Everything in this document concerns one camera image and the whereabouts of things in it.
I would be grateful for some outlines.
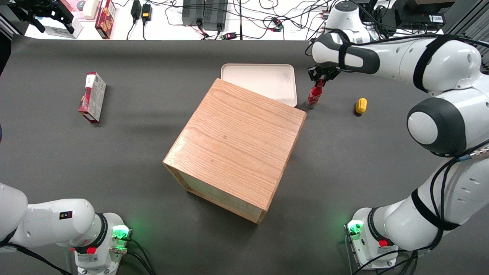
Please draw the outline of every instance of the cardboard box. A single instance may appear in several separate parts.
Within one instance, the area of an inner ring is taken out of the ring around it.
[[[97,20],[95,21],[95,29],[103,39],[111,37],[112,28],[114,26],[115,7],[111,0],[100,1]]]
[[[259,224],[306,113],[217,79],[163,160],[185,188]]]
[[[76,17],[73,17],[71,22],[71,26],[75,29],[75,31],[71,34],[63,25],[63,23],[55,21],[55,20],[43,20],[41,22],[43,26],[46,28],[46,33],[55,36],[61,36],[66,38],[78,38],[80,32],[82,32],[83,26],[80,24]]]
[[[87,73],[85,93],[82,96],[78,112],[91,123],[100,121],[106,84],[96,72]]]

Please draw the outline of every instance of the red bottle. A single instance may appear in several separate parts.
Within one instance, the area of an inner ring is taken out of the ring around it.
[[[319,97],[323,93],[323,85],[324,80],[319,79],[316,85],[311,89],[309,96],[306,101],[306,107],[309,109],[314,109],[316,107],[317,102],[319,101]]]

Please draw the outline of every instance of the green led light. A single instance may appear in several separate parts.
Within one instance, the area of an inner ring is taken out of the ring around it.
[[[112,237],[124,238],[129,236],[129,227],[125,225],[114,226],[112,228]]]
[[[350,230],[350,235],[360,234],[363,227],[363,221],[352,220],[348,223],[347,227]]]

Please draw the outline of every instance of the white box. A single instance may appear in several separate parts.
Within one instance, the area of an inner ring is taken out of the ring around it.
[[[104,102],[107,84],[96,72],[87,73],[85,93],[80,101],[78,112],[91,123],[100,121],[102,103]]]
[[[297,105],[294,67],[288,64],[224,64],[221,79],[287,104]]]
[[[76,39],[80,32],[82,32],[83,26],[80,24],[76,17],[73,17],[73,21],[71,22],[71,26],[75,29],[73,34],[71,34],[63,23],[58,22],[56,20],[43,20],[41,22],[43,26],[46,28],[46,33],[49,35],[61,36],[66,38],[74,38]]]

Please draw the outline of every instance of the wood grain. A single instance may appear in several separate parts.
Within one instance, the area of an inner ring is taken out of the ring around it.
[[[217,79],[163,163],[184,188],[188,183],[175,170],[266,212],[305,118],[299,109]]]

